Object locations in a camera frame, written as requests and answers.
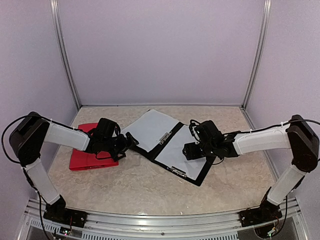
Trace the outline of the red clip file folder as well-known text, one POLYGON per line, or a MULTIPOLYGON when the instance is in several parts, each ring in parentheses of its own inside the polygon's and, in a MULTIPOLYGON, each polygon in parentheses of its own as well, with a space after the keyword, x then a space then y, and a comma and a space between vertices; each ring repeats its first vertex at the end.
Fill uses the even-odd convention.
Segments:
POLYGON ((108 152, 101 152, 98 154, 98 157, 102 159, 97 159, 96 155, 93 153, 86 153, 77 149, 73 149, 69 161, 69 169, 71 171, 84 171, 90 169, 116 167, 119 165, 117 161, 114 161, 111 158, 111 155, 108 152))

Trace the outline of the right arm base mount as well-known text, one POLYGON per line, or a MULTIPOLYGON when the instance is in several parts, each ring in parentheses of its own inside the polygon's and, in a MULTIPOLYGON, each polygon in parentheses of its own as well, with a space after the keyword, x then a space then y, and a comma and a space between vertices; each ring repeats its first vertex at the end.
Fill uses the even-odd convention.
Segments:
POLYGON ((278 220, 283 214, 278 206, 276 207, 257 207, 242 210, 238 213, 241 226, 249 227, 278 220))

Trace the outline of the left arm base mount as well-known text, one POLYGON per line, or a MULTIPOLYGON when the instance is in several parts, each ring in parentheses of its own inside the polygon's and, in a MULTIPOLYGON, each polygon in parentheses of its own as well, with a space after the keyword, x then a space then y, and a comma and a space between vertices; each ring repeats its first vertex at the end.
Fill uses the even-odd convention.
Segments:
POLYGON ((45 207, 43 217, 55 223, 71 227, 84 228, 88 213, 81 210, 66 208, 63 205, 49 205, 45 207))

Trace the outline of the white paper sheet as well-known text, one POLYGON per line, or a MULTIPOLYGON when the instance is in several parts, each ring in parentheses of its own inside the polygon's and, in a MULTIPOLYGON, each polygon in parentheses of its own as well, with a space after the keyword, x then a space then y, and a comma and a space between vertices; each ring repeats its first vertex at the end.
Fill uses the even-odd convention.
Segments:
POLYGON ((196 180, 206 163, 206 158, 202 157, 195 160, 187 160, 183 154, 183 148, 185 144, 193 142, 195 142, 195 139, 191 135, 189 128, 186 125, 183 125, 155 160, 169 168, 175 167, 182 172, 185 172, 185 175, 188 178, 196 180))

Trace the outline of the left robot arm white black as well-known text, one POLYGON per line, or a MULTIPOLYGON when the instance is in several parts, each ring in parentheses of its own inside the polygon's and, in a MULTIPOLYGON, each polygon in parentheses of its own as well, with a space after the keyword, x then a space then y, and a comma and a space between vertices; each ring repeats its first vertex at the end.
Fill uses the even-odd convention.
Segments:
POLYGON ((139 144, 130 132, 122 132, 117 122, 107 118, 101 118, 95 127, 85 131, 31 111, 10 122, 3 133, 8 130, 12 130, 8 143, 16 157, 8 159, 22 167, 31 187, 51 206, 50 214, 61 223, 70 218, 70 211, 58 203, 62 196, 42 161, 45 146, 67 147, 95 157, 108 153, 117 162, 139 144))

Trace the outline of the black clip file folder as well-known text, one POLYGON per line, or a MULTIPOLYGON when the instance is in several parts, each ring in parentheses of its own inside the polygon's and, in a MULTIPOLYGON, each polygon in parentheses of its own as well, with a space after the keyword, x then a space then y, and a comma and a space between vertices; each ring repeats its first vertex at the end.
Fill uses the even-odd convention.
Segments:
MULTIPOLYGON (((131 150, 134 151, 134 152, 137 152, 139 153, 140 155, 142 155, 143 157, 147 158, 149 161, 151 161, 152 163, 164 168, 165 170, 169 171, 168 168, 166 165, 164 165, 163 163, 160 163, 158 161, 156 161, 156 157, 160 154, 160 152, 165 148, 165 146, 169 143, 169 141, 172 139, 172 137, 183 127, 183 125, 186 125, 182 122, 179 121, 179 123, 171 130, 172 131, 172 135, 171 137, 163 144, 163 145, 160 145, 159 143, 149 152, 147 152, 146 150, 138 147, 138 146, 135 146, 135 147, 132 147, 131 150)), ((192 183, 193 185, 196 185, 196 186, 201 186, 202 182, 204 181, 206 175, 208 174, 212 164, 213 164, 213 161, 214 160, 207 160, 206 159, 206 162, 202 168, 202 170, 200 171, 198 177, 196 178, 196 180, 193 180, 189 177, 186 177, 186 178, 182 178, 176 174, 176 176, 186 180, 187 182, 190 182, 192 183)))

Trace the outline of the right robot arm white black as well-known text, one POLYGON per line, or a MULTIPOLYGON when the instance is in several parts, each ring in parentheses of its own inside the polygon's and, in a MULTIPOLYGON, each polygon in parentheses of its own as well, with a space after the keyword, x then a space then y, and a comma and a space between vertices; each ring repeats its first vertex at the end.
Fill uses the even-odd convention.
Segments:
POLYGON ((279 210, 282 201, 314 171, 320 161, 320 138, 310 126, 319 121, 296 114, 288 121, 247 131, 221 132, 213 121, 191 124, 189 130, 195 142, 186 143, 182 153, 188 161, 206 158, 237 158, 250 153, 264 152, 269 158, 278 154, 287 157, 277 179, 265 193, 256 210, 256 218, 266 222, 279 210))

